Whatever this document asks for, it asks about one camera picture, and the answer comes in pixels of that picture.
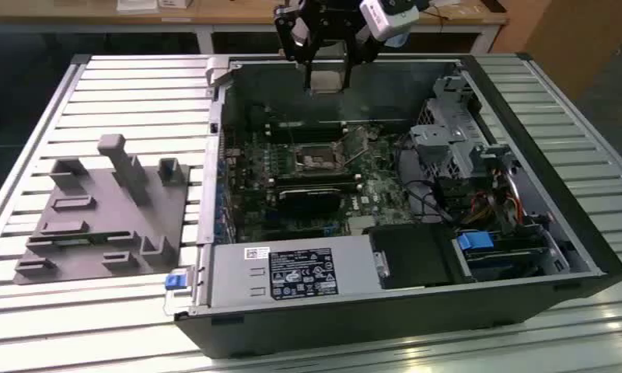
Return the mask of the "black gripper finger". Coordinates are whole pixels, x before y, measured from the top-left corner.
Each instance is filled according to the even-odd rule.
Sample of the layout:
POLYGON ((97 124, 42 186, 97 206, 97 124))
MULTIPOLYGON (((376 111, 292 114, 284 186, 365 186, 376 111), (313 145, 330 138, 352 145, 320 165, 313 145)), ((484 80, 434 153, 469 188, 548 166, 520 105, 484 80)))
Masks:
POLYGON ((345 44, 344 89, 348 89, 352 85, 353 68, 357 65, 373 62, 378 57, 378 40, 374 39, 370 29, 361 29, 357 33, 349 32, 345 44))
POLYGON ((313 2, 288 2, 274 10, 274 26, 289 61, 305 66, 305 90, 312 88, 313 61, 317 54, 313 2))

